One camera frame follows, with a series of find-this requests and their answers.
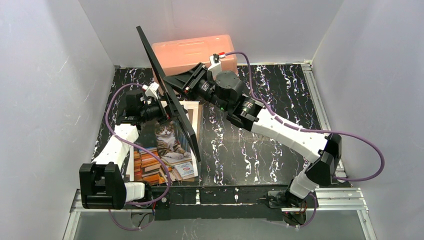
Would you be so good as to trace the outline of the black picture frame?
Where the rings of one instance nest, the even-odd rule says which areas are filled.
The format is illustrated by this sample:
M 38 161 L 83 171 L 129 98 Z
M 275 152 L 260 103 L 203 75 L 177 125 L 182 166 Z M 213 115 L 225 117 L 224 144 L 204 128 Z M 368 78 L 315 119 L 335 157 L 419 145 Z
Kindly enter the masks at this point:
M 142 27 L 139 25 L 136 27 L 136 30 L 138 32 L 140 40 L 145 49 L 146 55 L 152 67 L 152 71 L 154 75 L 156 76 L 156 79 L 160 85 L 164 100 L 167 102 L 168 109 L 166 110 L 166 113 L 169 115 L 171 119 L 178 120 L 183 130 L 184 136 L 187 138 L 189 142 L 190 148 L 195 156 L 195 159 L 197 160 L 197 162 L 200 162 L 201 156 L 200 156 L 199 145 L 198 145 L 198 140 L 196 138 L 195 130 L 193 129 L 192 124 L 190 123 L 189 118 L 187 117 L 187 114 L 185 113 L 183 106 L 181 105 L 179 99 L 177 98 L 174 89 L 172 88 L 170 84 L 165 82 L 165 77 L 166 77 L 165 72 L 163 68 L 161 67 L 159 60 L 156 57 L 152 49 L 152 46 L 149 43 Z

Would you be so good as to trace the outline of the cat photo print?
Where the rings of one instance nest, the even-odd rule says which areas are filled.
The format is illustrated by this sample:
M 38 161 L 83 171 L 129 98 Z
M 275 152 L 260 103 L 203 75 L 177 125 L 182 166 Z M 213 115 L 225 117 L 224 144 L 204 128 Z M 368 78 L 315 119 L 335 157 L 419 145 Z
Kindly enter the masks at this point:
M 198 176 L 196 158 L 176 122 L 147 124 L 135 143 L 151 152 L 133 150 L 133 173 L 130 176 L 135 182 L 150 185 L 168 182 L 158 158 L 166 165 L 173 182 L 193 182 Z

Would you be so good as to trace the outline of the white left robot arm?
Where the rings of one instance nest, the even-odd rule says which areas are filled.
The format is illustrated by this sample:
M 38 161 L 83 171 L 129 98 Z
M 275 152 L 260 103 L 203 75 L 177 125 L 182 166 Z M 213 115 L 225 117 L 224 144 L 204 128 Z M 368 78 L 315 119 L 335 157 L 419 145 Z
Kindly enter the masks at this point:
M 130 90 L 125 95 L 125 108 L 115 122 L 113 135 L 91 162 L 79 169 L 80 195 L 85 209 L 120 210 L 128 202 L 146 200 L 143 182 L 125 179 L 127 155 L 147 122 L 159 120 L 165 112 L 151 86 Z

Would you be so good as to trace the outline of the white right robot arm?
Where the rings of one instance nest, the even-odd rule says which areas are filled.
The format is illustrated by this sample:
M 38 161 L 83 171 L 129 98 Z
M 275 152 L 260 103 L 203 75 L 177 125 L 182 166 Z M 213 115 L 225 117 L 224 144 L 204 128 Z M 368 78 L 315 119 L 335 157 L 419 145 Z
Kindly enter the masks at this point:
M 236 127 L 276 140 L 302 155 L 308 165 L 290 182 L 286 200 L 299 202 L 319 187 L 332 183 L 342 153 L 339 134 L 310 132 L 270 113 L 264 103 L 245 94 L 246 84 L 230 70 L 213 74 L 199 63 L 163 80 L 187 99 L 202 98 L 222 109 Z

